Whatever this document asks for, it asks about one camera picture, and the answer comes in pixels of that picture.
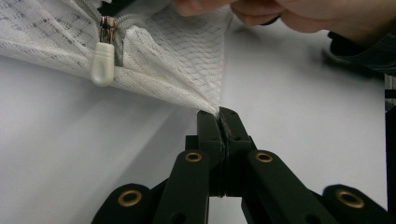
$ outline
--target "skin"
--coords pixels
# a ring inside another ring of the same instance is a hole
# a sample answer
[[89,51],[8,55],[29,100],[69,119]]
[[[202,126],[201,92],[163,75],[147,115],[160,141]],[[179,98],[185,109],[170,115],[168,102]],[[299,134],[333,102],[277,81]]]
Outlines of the skin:
[[302,33],[333,31],[370,47],[396,25],[396,0],[176,0],[183,16],[204,14],[231,5],[247,25],[275,17]]

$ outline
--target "white zipper pull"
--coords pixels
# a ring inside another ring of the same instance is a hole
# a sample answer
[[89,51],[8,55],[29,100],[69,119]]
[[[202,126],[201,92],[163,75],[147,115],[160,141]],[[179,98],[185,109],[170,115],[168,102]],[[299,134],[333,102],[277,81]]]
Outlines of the white zipper pull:
[[96,43],[95,55],[91,67],[91,81],[105,87],[114,79],[114,32],[116,21],[109,16],[102,17],[100,21],[100,42]]

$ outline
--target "dark sleeve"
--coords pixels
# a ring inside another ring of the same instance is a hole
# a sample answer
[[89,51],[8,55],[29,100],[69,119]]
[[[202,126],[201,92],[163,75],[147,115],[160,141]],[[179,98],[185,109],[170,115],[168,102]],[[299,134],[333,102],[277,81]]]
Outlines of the dark sleeve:
[[329,38],[332,39],[331,52],[337,58],[396,76],[396,29],[368,49],[363,49],[333,32],[329,33]]

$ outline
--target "white surface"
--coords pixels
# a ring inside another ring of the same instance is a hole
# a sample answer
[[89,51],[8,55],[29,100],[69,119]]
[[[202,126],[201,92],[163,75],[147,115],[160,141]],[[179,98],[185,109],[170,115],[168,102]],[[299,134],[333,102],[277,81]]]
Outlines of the white surface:
[[[318,193],[332,184],[386,205],[383,83],[324,62],[324,33],[279,22],[226,39],[222,105],[258,148]],[[196,134],[190,110],[0,58],[0,223],[90,223],[107,195],[153,187]],[[238,199],[213,199],[209,223],[246,223]]]

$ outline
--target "zipper slider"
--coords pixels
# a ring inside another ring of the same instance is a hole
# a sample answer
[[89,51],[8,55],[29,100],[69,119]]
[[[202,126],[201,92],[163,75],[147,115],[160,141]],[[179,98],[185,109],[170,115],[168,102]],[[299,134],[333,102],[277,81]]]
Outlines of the zipper slider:
[[116,20],[103,16],[100,21],[100,42],[96,43],[91,67],[91,81],[100,87],[111,84],[114,79],[114,32]]

